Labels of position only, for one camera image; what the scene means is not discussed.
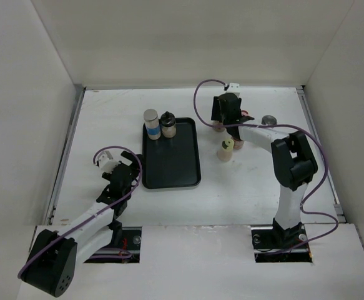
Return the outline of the black cap spice bottle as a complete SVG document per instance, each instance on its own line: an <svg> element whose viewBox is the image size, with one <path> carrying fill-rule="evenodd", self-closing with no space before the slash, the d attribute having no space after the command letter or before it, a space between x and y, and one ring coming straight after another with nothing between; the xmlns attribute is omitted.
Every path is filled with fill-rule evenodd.
<svg viewBox="0 0 364 300"><path fill-rule="evenodd" d="M176 135L176 119L174 114L166 111L160 117L160 126L165 138L173 138Z"/></svg>
<svg viewBox="0 0 364 300"><path fill-rule="evenodd" d="M217 121L213 122L212 128L213 128L214 131L216 131L218 133L219 132L222 133L222 132L225 131L224 125L221 122L217 122Z"/></svg>

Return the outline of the white lid red logo jar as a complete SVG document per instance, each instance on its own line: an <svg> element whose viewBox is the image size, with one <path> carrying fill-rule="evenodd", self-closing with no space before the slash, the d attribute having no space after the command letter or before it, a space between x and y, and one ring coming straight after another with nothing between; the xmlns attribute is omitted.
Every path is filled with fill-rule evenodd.
<svg viewBox="0 0 364 300"><path fill-rule="evenodd" d="M243 145L244 145L244 141L234 140L234 149L235 150L242 149Z"/></svg>

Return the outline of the yellow cap spice bottle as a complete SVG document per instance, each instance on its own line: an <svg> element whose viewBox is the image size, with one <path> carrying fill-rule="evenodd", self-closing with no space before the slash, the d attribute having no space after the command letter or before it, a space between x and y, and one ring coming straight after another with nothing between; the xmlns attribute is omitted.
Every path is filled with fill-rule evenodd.
<svg viewBox="0 0 364 300"><path fill-rule="evenodd" d="M228 162L232 158L234 150L234 140L231 138L222 141L220 148L217 151L217 157L223 161Z"/></svg>

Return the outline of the silver cap blue label bottle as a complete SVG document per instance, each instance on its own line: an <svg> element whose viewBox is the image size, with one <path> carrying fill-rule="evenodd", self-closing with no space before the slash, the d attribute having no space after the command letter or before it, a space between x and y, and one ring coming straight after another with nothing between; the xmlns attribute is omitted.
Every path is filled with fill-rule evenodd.
<svg viewBox="0 0 364 300"><path fill-rule="evenodd" d="M147 109L144 111L144 122L148 137L151 140L158 140L160 138L160 124L158 114L155 109Z"/></svg>

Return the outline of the black cap spice bottle front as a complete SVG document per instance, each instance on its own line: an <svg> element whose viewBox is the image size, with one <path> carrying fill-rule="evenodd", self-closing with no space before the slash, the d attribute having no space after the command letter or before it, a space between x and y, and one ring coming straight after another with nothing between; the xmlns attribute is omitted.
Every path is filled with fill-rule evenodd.
<svg viewBox="0 0 364 300"><path fill-rule="evenodd" d="M166 111L160 117L160 126L165 138L173 138L176 135L176 119L174 114Z"/></svg>

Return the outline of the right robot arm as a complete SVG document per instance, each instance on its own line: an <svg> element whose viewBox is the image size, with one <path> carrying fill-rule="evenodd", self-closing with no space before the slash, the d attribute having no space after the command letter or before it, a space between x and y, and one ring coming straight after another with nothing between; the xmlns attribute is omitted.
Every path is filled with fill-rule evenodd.
<svg viewBox="0 0 364 300"><path fill-rule="evenodd" d="M280 196L271 238L283 248L299 235L300 205L318 164L304 132L286 133L276 130L276 124L258 124L242 114L241 103L241 98L231 92L214 97L211 120L223 125L233 138L253 143L272 155Z"/></svg>

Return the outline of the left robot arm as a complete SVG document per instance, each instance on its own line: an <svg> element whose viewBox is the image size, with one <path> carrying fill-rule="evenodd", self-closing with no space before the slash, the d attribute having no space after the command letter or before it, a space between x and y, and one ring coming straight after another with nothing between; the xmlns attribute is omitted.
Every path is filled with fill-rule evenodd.
<svg viewBox="0 0 364 300"><path fill-rule="evenodd" d="M127 250L128 242L117 219L142 180L143 157L125 147L121 151L129 164L112 160L109 147L95 154L94 164L102 169L108 185L70 225L57 231L45 229L37 235L17 275L20 280L58 298L69 288L80 264L90 259L124 262L134 257Z"/></svg>

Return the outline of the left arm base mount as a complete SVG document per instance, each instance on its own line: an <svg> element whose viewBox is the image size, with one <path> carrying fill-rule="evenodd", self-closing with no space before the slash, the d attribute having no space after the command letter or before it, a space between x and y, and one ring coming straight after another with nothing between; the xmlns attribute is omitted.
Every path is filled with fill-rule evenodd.
<svg viewBox="0 0 364 300"><path fill-rule="evenodd" d="M113 221L109 228L112 230L110 243L98 250L86 263L140 263L142 227L124 227L121 222Z"/></svg>

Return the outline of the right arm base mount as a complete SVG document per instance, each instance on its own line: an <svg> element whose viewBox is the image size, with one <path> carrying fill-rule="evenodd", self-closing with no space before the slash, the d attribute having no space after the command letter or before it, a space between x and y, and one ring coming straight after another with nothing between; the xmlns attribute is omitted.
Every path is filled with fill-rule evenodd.
<svg viewBox="0 0 364 300"><path fill-rule="evenodd" d="M251 228L252 246L256 263L311 263L304 225L282 229L275 220L271 226Z"/></svg>

